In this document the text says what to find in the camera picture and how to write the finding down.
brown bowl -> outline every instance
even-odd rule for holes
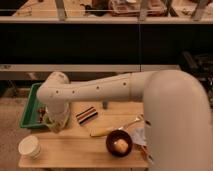
[[[127,148],[126,152],[124,152],[124,153],[120,153],[119,151],[117,151],[115,149],[114,143],[116,141],[118,141],[119,139],[123,139],[128,144],[128,148]],[[127,132],[122,131],[122,130],[115,130],[115,131],[112,131],[107,136],[106,147],[107,147],[107,150],[111,154],[118,156],[118,157],[124,157],[124,156],[128,155],[132,150],[132,139]]]

utensil handle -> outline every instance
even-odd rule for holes
[[[91,137],[102,137],[102,136],[106,136],[108,135],[110,132],[114,131],[115,128],[114,127],[108,127],[108,128],[105,128],[101,131],[97,131],[97,132],[92,132],[90,134]]]

green basket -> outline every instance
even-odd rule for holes
[[[36,97],[38,88],[42,83],[35,83],[31,86],[28,101],[26,103],[22,118],[20,120],[21,128],[44,128],[45,124],[38,122],[38,109],[44,107]]]

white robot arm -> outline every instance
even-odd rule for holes
[[[69,84],[52,73],[37,92],[52,120],[69,114],[70,101],[143,101],[150,171],[212,171],[213,126],[200,83],[176,70],[139,72]]]

white cup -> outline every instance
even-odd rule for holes
[[[19,153],[23,156],[36,158],[39,156],[41,146],[36,136],[30,135],[25,137],[18,146]]]

